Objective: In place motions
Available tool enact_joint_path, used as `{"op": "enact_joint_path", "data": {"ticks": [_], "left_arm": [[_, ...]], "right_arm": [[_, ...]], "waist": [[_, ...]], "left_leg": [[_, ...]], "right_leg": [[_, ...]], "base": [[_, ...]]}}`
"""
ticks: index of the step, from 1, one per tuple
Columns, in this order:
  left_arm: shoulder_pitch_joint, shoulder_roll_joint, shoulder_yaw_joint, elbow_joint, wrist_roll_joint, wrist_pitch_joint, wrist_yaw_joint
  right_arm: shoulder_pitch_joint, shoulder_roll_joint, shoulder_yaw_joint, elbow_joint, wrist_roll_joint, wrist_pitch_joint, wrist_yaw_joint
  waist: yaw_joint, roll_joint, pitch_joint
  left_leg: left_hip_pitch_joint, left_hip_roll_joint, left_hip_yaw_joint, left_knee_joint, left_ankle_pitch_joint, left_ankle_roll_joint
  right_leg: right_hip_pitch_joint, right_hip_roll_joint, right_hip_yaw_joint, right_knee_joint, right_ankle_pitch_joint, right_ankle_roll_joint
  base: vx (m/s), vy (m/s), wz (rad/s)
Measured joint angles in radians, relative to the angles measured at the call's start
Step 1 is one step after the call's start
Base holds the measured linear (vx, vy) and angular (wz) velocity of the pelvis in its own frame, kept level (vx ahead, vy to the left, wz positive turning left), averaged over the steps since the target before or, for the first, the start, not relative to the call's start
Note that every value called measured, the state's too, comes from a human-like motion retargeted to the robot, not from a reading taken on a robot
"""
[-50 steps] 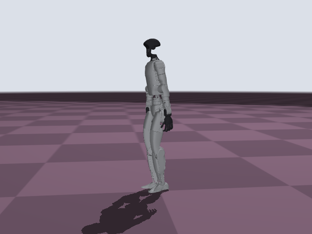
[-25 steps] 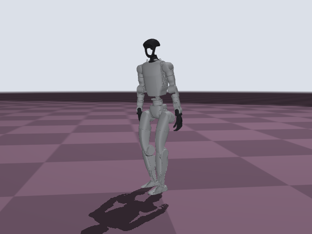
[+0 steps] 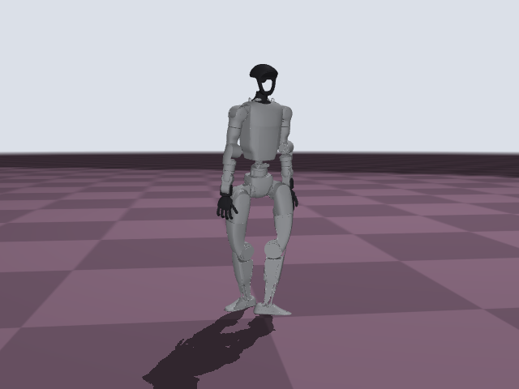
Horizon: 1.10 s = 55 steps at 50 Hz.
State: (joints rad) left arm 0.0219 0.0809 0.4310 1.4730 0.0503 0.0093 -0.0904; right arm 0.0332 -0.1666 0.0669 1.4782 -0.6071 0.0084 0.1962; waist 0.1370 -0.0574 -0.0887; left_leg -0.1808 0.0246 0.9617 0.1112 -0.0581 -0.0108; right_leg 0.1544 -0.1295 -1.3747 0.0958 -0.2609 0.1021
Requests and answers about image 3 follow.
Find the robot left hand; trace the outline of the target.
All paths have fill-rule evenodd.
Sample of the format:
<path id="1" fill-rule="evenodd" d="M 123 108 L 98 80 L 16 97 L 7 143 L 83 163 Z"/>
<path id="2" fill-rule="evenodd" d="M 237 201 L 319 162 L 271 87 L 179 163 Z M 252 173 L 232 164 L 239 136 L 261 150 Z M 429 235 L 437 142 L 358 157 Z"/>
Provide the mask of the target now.
<path id="1" fill-rule="evenodd" d="M 291 195 L 292 195 L 293 210 L 294 210 L 294 201 L 295 201 L 295 206 L 297 207 L 298 206 L 298 200 L 297 200 L 297 197 L 296 197 L 294 191 L 292 190 L 294 188 L 294 179 L 293 178 L 290 179 L 290 186 L 289 186 L 289 188 L 290 188 Z"/>

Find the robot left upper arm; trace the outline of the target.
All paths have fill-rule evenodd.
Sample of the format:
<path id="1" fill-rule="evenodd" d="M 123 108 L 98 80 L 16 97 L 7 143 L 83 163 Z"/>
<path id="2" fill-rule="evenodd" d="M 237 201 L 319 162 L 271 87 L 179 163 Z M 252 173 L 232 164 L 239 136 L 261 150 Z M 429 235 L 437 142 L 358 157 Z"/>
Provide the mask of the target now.
<path id="1" fill-rule="evenodd" d="M 281 125 L 281 137 L 279 144 L 279 152 L 286 155 L 294 150 L 294 145 L 288 140 L 290 134 L 290 120 L 292 118 L 292 110 L 288 106 L 281 106 L 283 109 L 282 125 Z"/>

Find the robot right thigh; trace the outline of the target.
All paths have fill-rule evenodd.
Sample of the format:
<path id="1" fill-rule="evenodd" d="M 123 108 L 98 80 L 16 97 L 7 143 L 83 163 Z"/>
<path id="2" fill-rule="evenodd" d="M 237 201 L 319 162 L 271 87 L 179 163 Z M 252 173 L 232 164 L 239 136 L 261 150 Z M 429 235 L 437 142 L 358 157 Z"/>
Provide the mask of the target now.
<path id="1" fill-rule="evenodd" d="M 238 214 L 231 208 L 231 216 L 233 219 L 231 220 L 229 218 L 226 220 L 226 232 L 229 244 L 239 259 L 247 261 L 251 259 L 251 256 L 254 254 L 254 247 L 250 243 L 245 242 L 247 219 L 251 205 L 250 185 L 244 183 L 239 186 L 234 186 L 230 198 L 233 200 L 232 204 L 235 206 Z M 229 217 L 229 213 L 227 216 Z"/>

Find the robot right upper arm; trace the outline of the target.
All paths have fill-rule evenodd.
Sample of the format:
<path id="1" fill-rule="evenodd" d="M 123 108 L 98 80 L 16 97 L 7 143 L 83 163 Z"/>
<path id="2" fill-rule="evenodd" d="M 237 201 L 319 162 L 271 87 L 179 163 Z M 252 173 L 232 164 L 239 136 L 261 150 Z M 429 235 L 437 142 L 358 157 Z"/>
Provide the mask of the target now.
<path id="1" fill-rule="evenodd" d="M 242 122 L 247 119 L 249 114 L 249 105 L 235 105 L 230 108 L 229 124 L 227 130 L 226 146 L 231 144 L 233 146 L 233 154 L 231 157 L 238 158 L 242 155 L 242 148 L 238 145 L 238 139 L 242 130 Z"/>

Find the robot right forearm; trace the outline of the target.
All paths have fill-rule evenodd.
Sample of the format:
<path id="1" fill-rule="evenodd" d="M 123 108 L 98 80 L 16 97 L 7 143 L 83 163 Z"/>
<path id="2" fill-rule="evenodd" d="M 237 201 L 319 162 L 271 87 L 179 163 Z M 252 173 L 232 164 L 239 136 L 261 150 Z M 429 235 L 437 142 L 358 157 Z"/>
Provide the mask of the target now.
<path id="1" fill-rule="evenodd" d="M 228 144 L 225 147 L 224 155 L 223 155 L 223 175 L 221 176 L 221 193 L 229 194 L 230 185 L 234 182 L 234 170 L 237 161 L 235 159 L 231 159 L 233 154 L 233 146 Z"/>

